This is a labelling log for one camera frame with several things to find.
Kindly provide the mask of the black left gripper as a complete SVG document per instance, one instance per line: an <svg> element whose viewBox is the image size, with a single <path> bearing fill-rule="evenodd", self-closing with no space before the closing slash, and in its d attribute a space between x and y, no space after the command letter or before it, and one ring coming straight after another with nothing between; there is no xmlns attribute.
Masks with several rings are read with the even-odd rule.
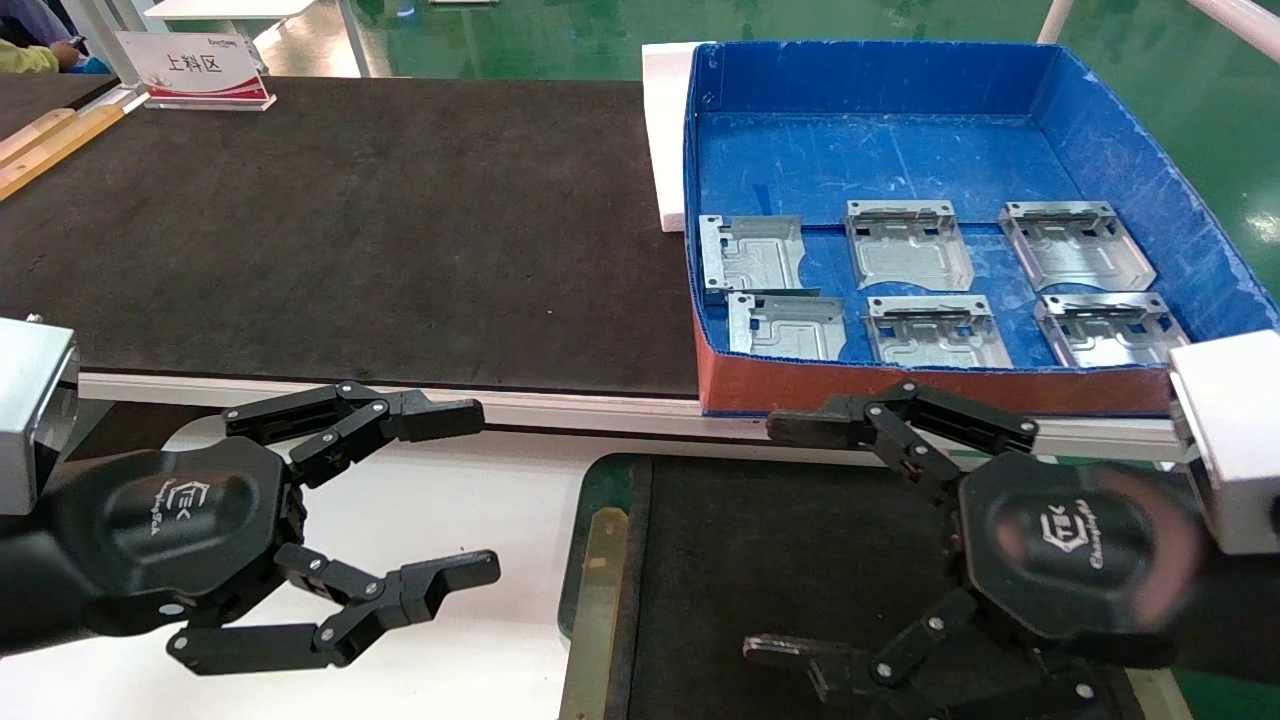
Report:
<svg viewBox="0 0 1280 720"><path fill-rule="evenodd" d="M388 632L431 621L448 594L500 579L492 550L372 577L287 544L300 541L303 518L291 480L317 488L393 441L477 434L486 427L477 400L436 402L420 389L340 382L232 407L221 419L229 437L244 438L77 462L55 480L45 510L79 583L76 621L88 633L141 635L204 612L238 618L279 585L278 568L338 611L319 624L189 623L168 653L201 676L346 667ZM287 470L264 446L291 439L301 443Z"/></svg>

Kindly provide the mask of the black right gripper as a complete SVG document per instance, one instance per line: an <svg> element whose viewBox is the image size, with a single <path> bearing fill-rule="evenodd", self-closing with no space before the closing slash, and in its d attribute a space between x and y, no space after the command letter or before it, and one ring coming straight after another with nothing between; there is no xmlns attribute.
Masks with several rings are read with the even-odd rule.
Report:
<svg viewBox="0 0 1280 720"><path fill-rule="evenodd" d="M1032 634L1083 641L1165 632L1201 566L1201 515L1189 488L1175 475L1119 462L1042 462L1025 455L1038 429L1028 418L916 382L767 418L778 445L869 450L933 501L957 493L970 583ZM963 479L929 436L988 456L1024 454L1001 454ZM1101 705L1092 673L1050 665L1012 689L957 705L929 700L914 675L979 611L974 591L955 589L876 652L765 633L746 637L742 656L803 673L822 703L870 716L1051 719Z"/></svg>

